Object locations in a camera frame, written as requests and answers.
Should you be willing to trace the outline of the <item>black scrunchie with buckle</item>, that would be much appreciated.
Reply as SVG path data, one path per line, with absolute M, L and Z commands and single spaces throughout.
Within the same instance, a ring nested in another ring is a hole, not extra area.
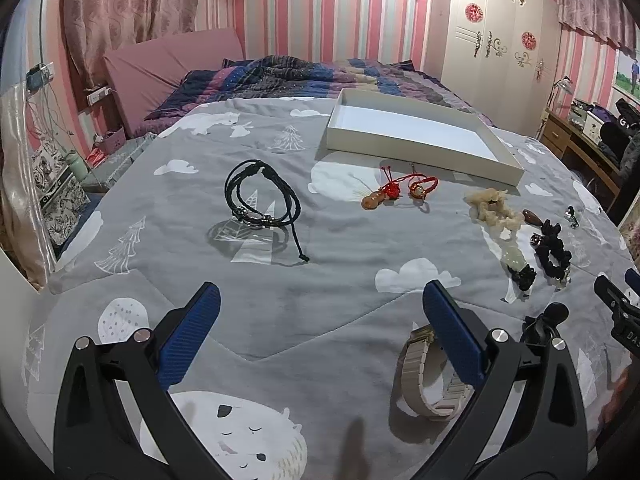
M 560 233 L 559 223 L 552 224 L 550 220 L 544 220 L 540 226 L 540 233 L 534 233 L 529 244 L 534 248 L 544 274 L 560 284 L 565 284 L 570 275 L 573 255 L 565 248 Z

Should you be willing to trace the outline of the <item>brown amber teardrop pendant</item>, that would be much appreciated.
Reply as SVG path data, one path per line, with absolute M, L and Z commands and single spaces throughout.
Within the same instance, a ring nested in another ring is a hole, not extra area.
M 522 215 L 524 221 L 530 226 L 536 226 L 536 228 L 541 228 L 544 225 L 544 222 L 539 218 L 533 211 L 529 209 L 524 209 L 522 211 Z

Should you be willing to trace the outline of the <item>beige band wristwatch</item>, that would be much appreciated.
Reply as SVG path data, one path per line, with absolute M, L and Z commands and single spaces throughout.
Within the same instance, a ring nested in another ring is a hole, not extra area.
M 401 394 L 408 408 L 435 422 L 449 422 L 474 393 L 448 360 L 431 325 L 413 324 L 400 373 Z

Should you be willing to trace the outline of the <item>cream fabric scrunchie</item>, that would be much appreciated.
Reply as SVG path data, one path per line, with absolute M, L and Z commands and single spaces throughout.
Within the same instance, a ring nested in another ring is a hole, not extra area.
M 497 236 L 507 232 L 513 238 L 524 223 L 524 216 L 512 209 L 506 202 L 506 190 L 485 188 L 465 196 L 467 203 L 474 211 L 475 218 L 484 222 Z

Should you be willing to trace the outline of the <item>red cord gourd pendant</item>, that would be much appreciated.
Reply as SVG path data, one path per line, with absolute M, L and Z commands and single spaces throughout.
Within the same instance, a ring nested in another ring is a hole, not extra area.
M 387 181 L 380 188 L 363 197 L 361 207 L 364 210 L 375 210 L 382 203 L 392 202 L 400 197 L 400 184 L 393 177 L 392 167 L 382 167 L 381 170 Z

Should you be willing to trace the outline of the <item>red cord bead charm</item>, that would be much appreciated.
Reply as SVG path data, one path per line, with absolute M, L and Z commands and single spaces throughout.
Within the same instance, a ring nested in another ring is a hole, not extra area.
M 407 185 L 408 194 L 413 200 L 426 200 L 427 195 L 435 191 L 439 185 L 438 177 L 427 176 L 420 172 L 407 174 L 400 180 Z

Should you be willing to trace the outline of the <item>silver charm black tassel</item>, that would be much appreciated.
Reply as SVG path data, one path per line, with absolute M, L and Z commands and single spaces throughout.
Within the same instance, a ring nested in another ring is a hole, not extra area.
M 573 206 L 568 206 L 566 208 L 566 211 L 564 212 L 564 217 L 566 218 L 566 220 L 568 221 L 572 229 L 578 228 L 579 222 L 576 216 L 575 208 Z

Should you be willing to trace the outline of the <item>wooden desk with drawers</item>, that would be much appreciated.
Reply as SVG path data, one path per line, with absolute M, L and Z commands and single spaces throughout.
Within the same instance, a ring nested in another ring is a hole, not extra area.
M 567 166 L 607 214 L 613 210 L 622 180 L 613 163 L 581 131 L 551 112 L 544 113 L 539 141 Z

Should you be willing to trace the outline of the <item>grey polar bear blanket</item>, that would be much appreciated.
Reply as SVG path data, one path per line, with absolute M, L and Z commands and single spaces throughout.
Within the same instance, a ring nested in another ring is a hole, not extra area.
M 45 445 L 75 340 L 128 338 L 216 284 L 221 312 L 172 397 L 239 479 L 405 479 L 447 428 L 400 392 L 402 354 L 422 326 L 423 286 L 517 335 L 526 316 L 566 304 L 561 326 L 596 436 L 629 353 L 594 294 L 631 258 L 593 196 L 539 142 L 498 137 L 524 169 L 506 202 L 577 229 L 565 285 L 538 274 L 519 292 L 502 263 L 516 245 L 531 266 L 531 226 L 513 238 L 475 218 L 465 196 L 486 181 L 434 169 L 439 185 L 367 211 L 361 200 L 412 162 L 332 152 L 327 99 L 204 105 L 162 133 L 106 193 L 50 278 L 32 318 L 26 414 Z

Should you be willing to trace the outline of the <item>silver desk lamp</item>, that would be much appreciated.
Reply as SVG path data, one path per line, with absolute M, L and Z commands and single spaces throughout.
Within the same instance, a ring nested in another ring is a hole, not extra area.
M 574 82 L 570 79 L 570 76 L 564 75 L 552 84 L 546 104 L 546 110 L 548 110 L 549 113 L 554 110 L 556 99 L 561 93 L 568 94 L 569 96 L 574 94 Z

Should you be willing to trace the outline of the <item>white shallow tray box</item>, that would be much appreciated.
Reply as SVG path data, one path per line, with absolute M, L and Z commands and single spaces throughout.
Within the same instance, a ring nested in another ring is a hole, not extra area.
M 383 93 L 344 89 L 326 125 L 326 147 L 416 162 L 518 186 L 524 169 L 477 116 Z

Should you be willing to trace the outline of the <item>green water bottle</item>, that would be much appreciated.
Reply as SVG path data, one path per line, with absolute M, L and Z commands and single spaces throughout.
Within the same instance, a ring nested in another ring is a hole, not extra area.
M 81 182 L 89 174 L 89 169 L 84 159 L 75 151 L 69 151 L 65 155 L 65 162 L 75 178 Z

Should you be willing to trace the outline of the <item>white decorated wardrobe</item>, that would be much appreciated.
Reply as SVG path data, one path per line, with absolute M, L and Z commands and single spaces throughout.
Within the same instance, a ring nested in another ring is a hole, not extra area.
M 497 127 L 536 136 L 560 36 L 553 0 L 450 0 L 442 82 Z

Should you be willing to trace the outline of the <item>short pink window valance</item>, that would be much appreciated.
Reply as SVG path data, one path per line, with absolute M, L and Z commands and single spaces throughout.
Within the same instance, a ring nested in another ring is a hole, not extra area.
M 639 27 L 623 0 L 558 0 L 559 22 L 635 54 Z

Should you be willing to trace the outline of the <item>pink patterned curtain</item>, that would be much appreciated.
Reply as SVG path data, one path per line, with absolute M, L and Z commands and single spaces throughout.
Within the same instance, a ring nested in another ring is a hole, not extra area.
M 106 83 L 104 53 L 192 32 L 198 0 L 62 0 L 63 28 L 84 88 Z

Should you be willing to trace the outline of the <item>wall power strip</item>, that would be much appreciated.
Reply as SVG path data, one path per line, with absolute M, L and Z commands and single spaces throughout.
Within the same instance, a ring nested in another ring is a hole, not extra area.
M 93 90 L 93 92 L 90 92 L 88 96 L 86 96 L 87 103 L 89 106 L 93 106 L 97 102 L 105 99 L 111 93 L 112 93 L 112 88 L 110 86 L 103 86 L 101 88 L 97 88 L 96 90 Z

